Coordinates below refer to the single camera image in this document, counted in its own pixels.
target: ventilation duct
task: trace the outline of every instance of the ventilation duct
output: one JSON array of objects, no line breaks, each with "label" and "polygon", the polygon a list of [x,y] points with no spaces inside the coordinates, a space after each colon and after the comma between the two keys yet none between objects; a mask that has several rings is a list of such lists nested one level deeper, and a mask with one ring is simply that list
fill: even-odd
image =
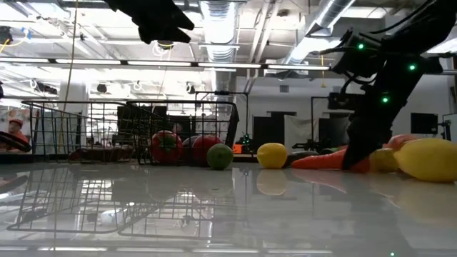
[{"label": "ventilation duct", "polygon": [[[239,3],[230,1],[201,1],[201,13],[204,16],[205,41],[209,61],[233,62],[235,48],[222,44],[234,44],[236,38],[236,18]],[[229,71],[211,71],[212,89],[217,91],[235,91],[235,76]]]},{"label": "ventilation duct", "polygon": [[311,51],[323,50],[338,44],[325,39],[313,39],[310,36],[331,36],[333,25],[356,0],[322,0],[317,11],[307,19],[301,30],[302,40],[291,49],[282,64],[298,65]]}]

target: toy carrot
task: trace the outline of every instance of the toy carrot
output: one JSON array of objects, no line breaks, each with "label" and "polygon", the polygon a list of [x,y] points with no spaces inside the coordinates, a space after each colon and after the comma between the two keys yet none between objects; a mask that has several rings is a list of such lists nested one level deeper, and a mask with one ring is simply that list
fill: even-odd
[{"label": "toy carrot", "polygon": [[[343,159],[346,150],[340,150],[335,153],[325,154],[321,156],[309,156],[303,159],[294,161],[292,168],[302,169],[339,169],[343,168]],[[360,161],[351,167],[352,172],[367,173],[370,170],[370,161],[368,158]]]}]

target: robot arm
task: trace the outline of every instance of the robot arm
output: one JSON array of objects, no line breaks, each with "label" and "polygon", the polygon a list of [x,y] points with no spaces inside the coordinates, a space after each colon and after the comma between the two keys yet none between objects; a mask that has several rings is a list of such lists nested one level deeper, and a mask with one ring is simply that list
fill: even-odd
[{"label": "robot arm", "polygon": [[350,108],[339,106],[338,109],[355,111],[348,128],[350,143],[343,161],[344,169],[388,142],[393,120],[406,105],[422,75],[443,71],[438,58],[426,58],[421,54],[449,35],[456,23],[456,2],[428,0],[391,36],[379,39],[378,31],[350,30],[339,46],[321,52],[341,52],[332,71],[350,76],[349,81],[355,81],[357,76],[376,75],[373,85],[362,86],[365,91],[362,96],[345,94],[345,91],[333,95],[340,103],[352,103]]}]

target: glossy floor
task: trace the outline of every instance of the glossy floor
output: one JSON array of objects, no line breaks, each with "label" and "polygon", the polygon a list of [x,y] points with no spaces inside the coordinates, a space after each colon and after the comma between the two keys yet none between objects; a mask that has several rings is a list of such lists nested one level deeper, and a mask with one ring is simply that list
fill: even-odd
[{"label": "glossy floor", "polygon": [[248,163],[0,168],[0,256],[457,256],[453,184]]}]

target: orange object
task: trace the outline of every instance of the orange object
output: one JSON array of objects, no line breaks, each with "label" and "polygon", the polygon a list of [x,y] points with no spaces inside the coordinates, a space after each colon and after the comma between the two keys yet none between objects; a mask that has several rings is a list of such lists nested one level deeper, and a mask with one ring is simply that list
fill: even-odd
[{"label": "orange object", "polygon": [[[292,163],[292,168],[302,169],[343,169],[343,159],[346,150],[340,150],[321,156],[308,156]],[[352,166],[350,171],[356,173],[368,173],[370,171],[370,161],[368,158]]]},{"label": "orange object", "polygon": [[406,142],[416,139],[418,138],[410,134],[392,136],[391,140],[389,140],[389,142],[385,144],[383,148],[392,148],[393,151],[398,151]]},{"label": "orange object", "polygon": [[242,153],[243,152],[243,146],[240,144],[235,144],[233,145],[233,153]]}]

